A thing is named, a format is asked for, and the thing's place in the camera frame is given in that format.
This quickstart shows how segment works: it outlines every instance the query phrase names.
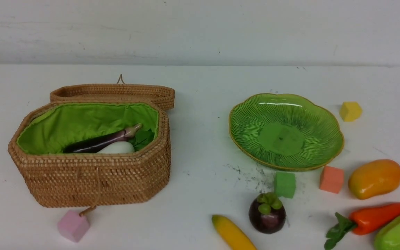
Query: white wall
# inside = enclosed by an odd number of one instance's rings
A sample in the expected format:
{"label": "white wall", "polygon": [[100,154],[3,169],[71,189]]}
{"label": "white wall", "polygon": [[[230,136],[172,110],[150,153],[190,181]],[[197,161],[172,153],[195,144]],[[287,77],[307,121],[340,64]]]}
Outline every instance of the white wall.
{"label": "white wall", "polygon": [[400,65],[400,0],[0,0],[0,63]]}

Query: green ceramic dish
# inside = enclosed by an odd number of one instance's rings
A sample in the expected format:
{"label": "green ceramic dish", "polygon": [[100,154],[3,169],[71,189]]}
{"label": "green ceramic dish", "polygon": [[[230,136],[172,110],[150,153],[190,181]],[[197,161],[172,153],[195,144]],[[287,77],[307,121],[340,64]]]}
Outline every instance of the green ceramic dish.
{"label": "green ceramic dish", "polygon": [[286,171],[325,166],[344,145],[334,115],[293,94],[257,94],[236,105],[229,114],[229,134],[249,157]]}

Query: foam cube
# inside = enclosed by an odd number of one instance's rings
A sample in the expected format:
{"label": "foam cube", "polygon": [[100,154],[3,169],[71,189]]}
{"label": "foam cube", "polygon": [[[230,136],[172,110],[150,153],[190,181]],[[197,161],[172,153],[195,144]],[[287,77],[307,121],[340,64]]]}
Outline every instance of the foam cube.
{"label": "foam cube", "polygon": [[292,199],[295,193],[295,175],[293,173],[276,172],[274,188],[277,196]]}
{"label": "foam cube", "polygon": [[60,234],[73,242],[79,242],[89,230],[90,224],[86,216],[80,216],[76,211],[69,210],[58,222]]}
{"label": "foam cube", "polygon": [[320,185],[321,190],[339,193],[343,186],[343,170],[333,168],[330,166],[324,166],[322,173],[320,173]]}
{"label": "foam cube", "polygon": [[355,101],[346,101],[342,103],[339,115],[344,122],[357,120],[362,114],[362,108]]}

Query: mangosteen calyx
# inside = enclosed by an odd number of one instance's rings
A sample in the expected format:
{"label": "mangosteen calyx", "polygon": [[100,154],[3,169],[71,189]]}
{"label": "mangosteen calyx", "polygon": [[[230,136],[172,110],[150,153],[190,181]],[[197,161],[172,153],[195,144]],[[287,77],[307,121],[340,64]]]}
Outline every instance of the mangosteen calyx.
{"label": "mangosteen calyx", "polygon": [[257,196],[257,202],[260,203],[258,207],[259,212],[264,215],[269,215],[271,209],[278,210],[283,206],[282,201],[273,192],[261,193]]}

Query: basket lid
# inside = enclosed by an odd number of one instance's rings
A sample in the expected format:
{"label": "basket lid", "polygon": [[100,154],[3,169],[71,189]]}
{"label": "basket lid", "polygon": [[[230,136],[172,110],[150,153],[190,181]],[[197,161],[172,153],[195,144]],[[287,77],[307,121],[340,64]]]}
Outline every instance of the basket lid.
{"label": "basket lid", "polygon": [[125,84],[120,75],[117,84],[80,84],[61,87],[50,93],[56,101],[149,101],[163,110],[173,109],[175,90],[159,85]]}

